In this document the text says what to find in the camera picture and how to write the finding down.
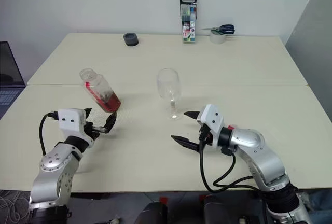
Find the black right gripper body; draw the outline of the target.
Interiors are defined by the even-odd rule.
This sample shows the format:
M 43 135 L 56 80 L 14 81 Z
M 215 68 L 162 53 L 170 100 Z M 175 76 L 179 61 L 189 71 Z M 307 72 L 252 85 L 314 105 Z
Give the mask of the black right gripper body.
M 210 132 L 211 129 L 205 123 L 201 123 L 199 119 L 197 120 L 197 123 L 200 125 L 200 130 L 199 143 L 196 147 L 196 152 L 199 152 L 201 150 L 201 146 L 203 149 L 206 145 L 212 146 L 213 135 Z

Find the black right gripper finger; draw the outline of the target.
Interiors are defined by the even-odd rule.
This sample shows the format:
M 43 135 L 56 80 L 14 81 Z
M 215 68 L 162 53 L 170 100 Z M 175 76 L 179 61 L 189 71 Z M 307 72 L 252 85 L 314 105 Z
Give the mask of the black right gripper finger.
M 193 110 L 190 110 L 190 111 L 186 111 L 184 112 L 184 115 L 189 117 L 189 118 L 192 118 L 194 120 L 197 120 L 198 116 L 199 116 L 199 111 L 193 111 Z
M 182 147 L 193 150 L 195 152 L 199 152 L 199 144 L 191 142 L 188 138 L 178 135 L 171 135 L 171 138 L 175 140 L 178 144 L 180 144 Z

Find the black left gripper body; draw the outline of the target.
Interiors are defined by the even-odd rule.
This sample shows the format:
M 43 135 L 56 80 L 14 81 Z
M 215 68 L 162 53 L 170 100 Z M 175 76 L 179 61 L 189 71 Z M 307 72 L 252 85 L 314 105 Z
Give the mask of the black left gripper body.
M 92 122 L 86 122 L 84 125 L 84 132 L 95 141 L 101 133 L 107 134 L 105 127 L 94 126 Z

